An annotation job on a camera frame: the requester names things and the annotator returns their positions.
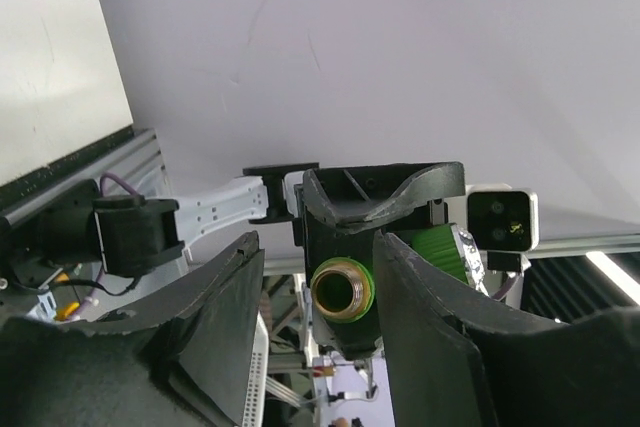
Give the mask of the green water faucet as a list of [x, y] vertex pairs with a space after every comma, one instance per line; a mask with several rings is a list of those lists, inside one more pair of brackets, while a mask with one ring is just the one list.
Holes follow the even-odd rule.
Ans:
[[[421, 230], [411, 248], [431, 265], [485, 294], [486, 269], [470, 232], [450, 223]], [[325, 319], [353, 323], [373, 305], [376, 286], [371, 269], [349, 257], [333, 257], [315, 270], [309, 284], [311, 299]]]

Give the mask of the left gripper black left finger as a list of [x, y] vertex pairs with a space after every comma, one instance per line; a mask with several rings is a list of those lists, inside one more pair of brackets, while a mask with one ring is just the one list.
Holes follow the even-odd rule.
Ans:
[[96, 322], [1, 301], [5, 426], [238, 426], [264, 267], [256, 232]]

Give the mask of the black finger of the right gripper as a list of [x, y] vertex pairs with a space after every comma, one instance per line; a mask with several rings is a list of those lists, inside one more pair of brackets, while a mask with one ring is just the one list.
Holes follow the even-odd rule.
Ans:
[[303, 249], [315, 341], [347, 360], [371, 357], [381, 339], [372, 230], [348, 233], [303, 216]]
[[411, 215], [431, 201], [465, 194], [457, 161], [316, 168], [302, 182], [306, 211], [325, 226], [355, 234]]

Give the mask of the right aluminium frame post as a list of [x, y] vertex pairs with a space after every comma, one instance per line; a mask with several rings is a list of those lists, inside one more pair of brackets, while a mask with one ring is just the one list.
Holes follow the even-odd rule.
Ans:
[[1, 187], [1, 217], [15, 224], [76, 183], [104, 173], [145, 196], [171, 192], [165, 161], [152, 129], [127, 127]]

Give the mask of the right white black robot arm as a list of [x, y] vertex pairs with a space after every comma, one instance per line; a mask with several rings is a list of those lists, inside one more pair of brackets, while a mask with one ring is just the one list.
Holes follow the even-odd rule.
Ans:
[[464, 192], [464, 168], [456, 161], [249, 167], [220, 189], [182, 198], [133, 189], [108, 195], [101, 181], [81, 179], [25, 217], [2, 219], [1, 273], [24, 294], [51, 288], [41, 277], [28, 278], [36, 265], [97, 262], [108, 274], [138, 282], [216, 230], [243, 221], [290, 223], [325, 344], [360, 360], [381, 340], [375, 233], [423, 235], [446, 222], [446, 200]]

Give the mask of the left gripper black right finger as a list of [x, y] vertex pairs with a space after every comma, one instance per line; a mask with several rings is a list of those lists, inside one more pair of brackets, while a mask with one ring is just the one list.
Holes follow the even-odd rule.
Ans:
[[393, 234], [374, 280], [399, 426], [635, 426], [639, 311], [572, 324], [495, 301]]

